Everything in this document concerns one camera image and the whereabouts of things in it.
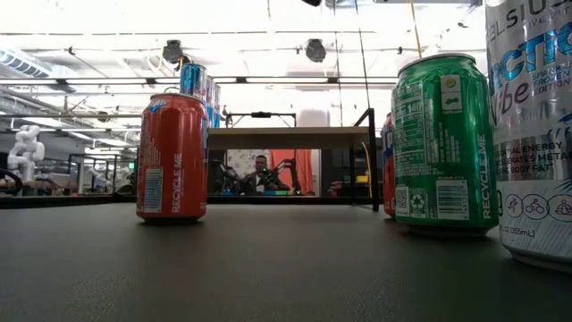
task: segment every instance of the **silver can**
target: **silver can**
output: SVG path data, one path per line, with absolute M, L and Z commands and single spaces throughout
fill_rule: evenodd
M 486 23 L 500 241 L 572 272 L 572 3 L 488 0 Z

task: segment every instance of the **green soda can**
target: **green soda can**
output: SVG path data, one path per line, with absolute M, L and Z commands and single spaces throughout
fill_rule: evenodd
M 499 223 L 486 78 L 475 58 L 403 67 L 392 94 L 396 217 L 413 233 L 484 236 Z

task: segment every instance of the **white robot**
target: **white robot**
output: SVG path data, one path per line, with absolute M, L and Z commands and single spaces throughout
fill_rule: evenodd
M 44 144 L 38 142 L 39 133 L 39 126 L 23 125 L 16 132 L 16 144 L 8 153 L 8 168 L 21 169 L 20 177 L 25 182 L 34 180 L 36 162 L 43 160 L 46 153 Z
M 114 187 L 114 189 L 112 189 L 113 188 L 113 172 L 112 171 L 110 171 L 107 174 L 107 178 L 105 178 L 105 174 L 99 173 L 93 167 L 90 167 L 88 169 L 88 172 L 90 174 L 94 175 L 96 177 L 96 179 L 101 181 L 103 184 L 105 184 L 107 191 L 117 191 L 123 185 L 130 183 L 129 179 L 127 177 L 131 174 L 131 171 L 128 167 L 118 168 L 117 171 L 115 172 L 115 187 Z

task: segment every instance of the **can lid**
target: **can lid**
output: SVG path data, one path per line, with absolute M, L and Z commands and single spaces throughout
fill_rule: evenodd
M 205 67 L 205 66 L 203 66 L 202 64 L 196 64 L 196 63 L 185 63 L 185 64 L 183 64 L 183 66 L 184 66 L 184 65 L 190 65 L 190 66 L 198 66 L 198 67 L 200 67 L 200 68 L 206 69 L 206 67 Z
M 197 101 L 200 101 L 200 99 L 198 99 L 196 97 L 193 97 L 193 96 L 187 95 L 187 94 L 181 94 L 181 93 L 158 93 L 158 94 L 151 95 L 151 99 L 153 99 L 155 97 L 162 97 L 162 96 L 180 96 L 180 97 L 192 98 L 192 99 L 196 99 Z
M 436 58 L 445 58 L 445 57 L 462 57 L 462 58 L 468 58 L 470 60 L 473 61 L 473 63 L 476 63 L 476 60 L 473 56 L 471 55 L 467 55 L 467 54 L 462 54 L 462 53 L 444 53 L 444 54 L 437 54 L 437 55 L 430 55 L 428 57 L 425 58 L 421 58 L 421 59 L 417 59 L 415 62 L 411 62 L 409 64 L 406 64 L 405 66 L 401 67 L 400 71 L 397 73 L 398 76 L 400 76 L 401 72 L 405 71 L 407 68 L 413 66 L 414 64 L 419 64 L 431 59 L 436 59 Z

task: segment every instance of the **barcode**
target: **barcode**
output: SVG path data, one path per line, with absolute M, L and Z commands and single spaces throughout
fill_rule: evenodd
M 395 188 L 395 213 L 398 216 L 410 216 L 409 214 L 409 187 Z
M 163 168 L 150 168 L 145 172 L 145 201 L 143 212 L 161 212 L 163 199 Z
M 439 219 L 469 219 L 467 181 L 437 181 L 437 216 Z

